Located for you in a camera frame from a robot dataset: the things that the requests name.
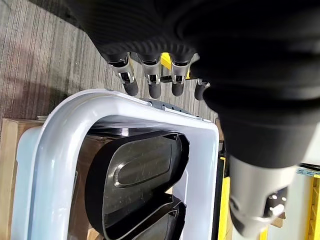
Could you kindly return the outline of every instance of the black flexible cover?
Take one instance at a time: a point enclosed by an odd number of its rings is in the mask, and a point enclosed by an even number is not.
[[[191,72],[210,82],[229,154],[266,168],[302,160],[320,120],[319,0],[65,2],[108,61],[198,52]]]

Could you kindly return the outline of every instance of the black plastic container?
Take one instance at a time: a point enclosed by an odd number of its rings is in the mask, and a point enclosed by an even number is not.
[[[179,240],[186,206],[166,191],[181,177],[189,142],[155,131],[105,144],[85,184],[90,224],[106,240]]]

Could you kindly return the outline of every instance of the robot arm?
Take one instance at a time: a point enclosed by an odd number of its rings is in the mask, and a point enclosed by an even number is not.
[[[191,72],[209,81],[203,97],[221,121],[235,227],[254,236],[283,212],[320,121],[318,0],[65,2],[132,95],[128,52],[139,55],[149,89],[159,83],[160,54],[170,53],[176,96],[198,53]]]

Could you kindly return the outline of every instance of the yellow bracket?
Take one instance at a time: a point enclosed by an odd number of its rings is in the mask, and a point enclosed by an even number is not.
[[[169,53],[167,53],[167,52],[162,53],[162,55],[161,55],[161,64],[165,68],[171,70],[171,57],[170,57]],[[190,71],[188,71],[186,79],[189,79],[189,72]]]

